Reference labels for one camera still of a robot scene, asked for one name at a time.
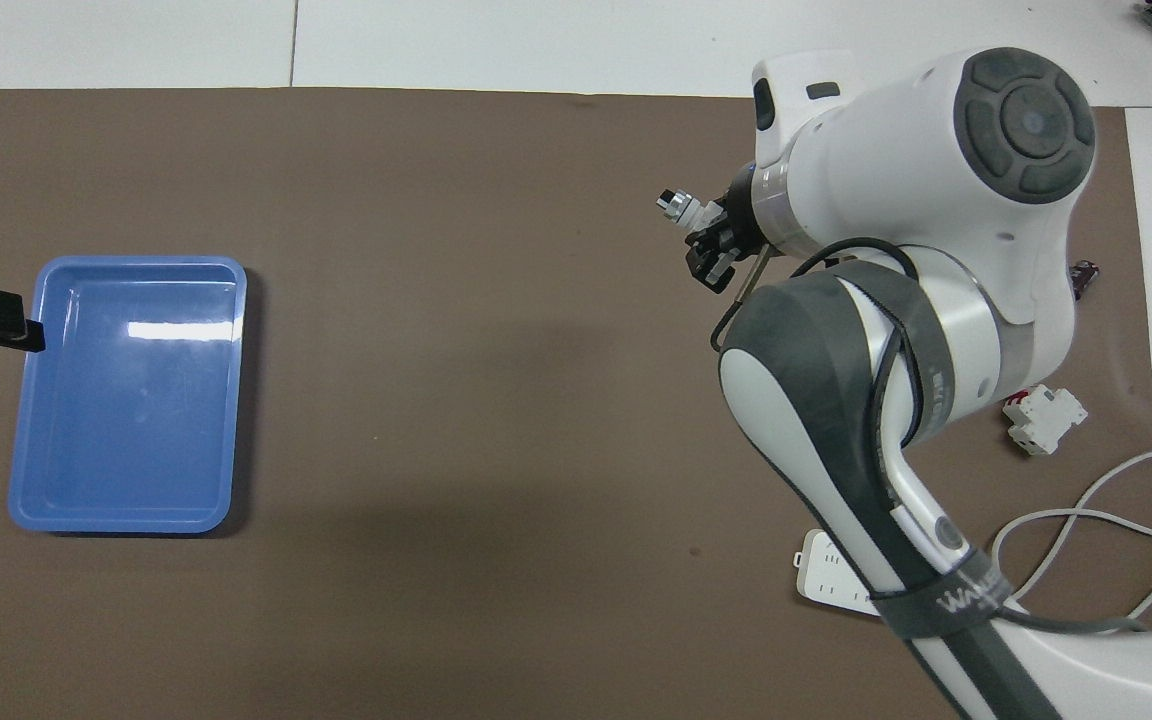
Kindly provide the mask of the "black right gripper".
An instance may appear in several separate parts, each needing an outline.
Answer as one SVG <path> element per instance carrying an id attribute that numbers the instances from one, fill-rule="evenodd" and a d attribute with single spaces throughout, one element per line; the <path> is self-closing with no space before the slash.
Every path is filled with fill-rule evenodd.
<path id="1" fill-rule="evenodd" d="M 753 255 L 767 245 L 755 215 L 755 165 L 745 165 L 723 192 L 721 205 L 730 232 L 692 232 L 685 236 L 687 270 L 708 291 L 726 291 L 738 256 Z"/>

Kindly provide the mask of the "red selector switch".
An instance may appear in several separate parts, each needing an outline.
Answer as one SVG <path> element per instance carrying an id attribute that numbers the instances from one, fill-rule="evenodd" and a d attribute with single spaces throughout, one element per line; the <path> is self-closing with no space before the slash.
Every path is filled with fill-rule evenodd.
<path id="1" fill-rule="evenodd" d="M 655 200 L 664 218 L 687 233 L 705 232 L 723 218 L 718 200 L 703 202 L 682 190 L 664 190 Z"/>

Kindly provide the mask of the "blue plastic tray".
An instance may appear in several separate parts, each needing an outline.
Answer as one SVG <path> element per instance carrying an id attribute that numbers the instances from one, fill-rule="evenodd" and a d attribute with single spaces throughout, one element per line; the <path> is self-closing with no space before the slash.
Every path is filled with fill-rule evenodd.
<path id="1" fill-rule="evenodd" d="M 38 274 L 6 492 L 20 528 L 204 535 L 230 511 L 247 270 L 223 256 L 61 256 Z"/>

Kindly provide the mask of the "brown table mat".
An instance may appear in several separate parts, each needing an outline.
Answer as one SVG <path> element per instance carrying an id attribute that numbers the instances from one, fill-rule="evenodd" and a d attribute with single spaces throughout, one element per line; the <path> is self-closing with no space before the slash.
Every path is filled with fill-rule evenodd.
<path id="1" fill-rule="evenodd" d="M 795 593 L 812 525 L 723 406 L 655 206 L 746 99 L 0 90 L 0 288 L 65 255 L 247 270 L 214 533 L 6 503 L 0 720 L 957 720 L 878 621 Z"/>

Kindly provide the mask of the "white power strip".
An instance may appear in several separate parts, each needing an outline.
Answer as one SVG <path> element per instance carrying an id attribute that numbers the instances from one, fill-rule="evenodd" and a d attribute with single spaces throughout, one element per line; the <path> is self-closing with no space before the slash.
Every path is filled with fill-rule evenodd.
<path id="1" fill-rule="evenodd" d="M 823 529 L 810 529 L 794 555 L 795 588 L 805 600 L 878 617 L 870 592 Z"/>

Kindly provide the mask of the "white circuit breaker red lever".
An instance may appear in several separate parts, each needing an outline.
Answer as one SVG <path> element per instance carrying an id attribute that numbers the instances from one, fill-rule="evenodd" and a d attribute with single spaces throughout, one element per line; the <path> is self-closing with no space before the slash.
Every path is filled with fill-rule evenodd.
<path id="1" fill-rule="evenodd" d="M 1029 456 L 1055 454 L 1061 438 L 1087 419 L 1087 410 L 1078 397 L 1064 388 L 1052 389 L 1033 384 L 1011 393 L 1002 406 L 1010 420 L 1007 435 Z"/>

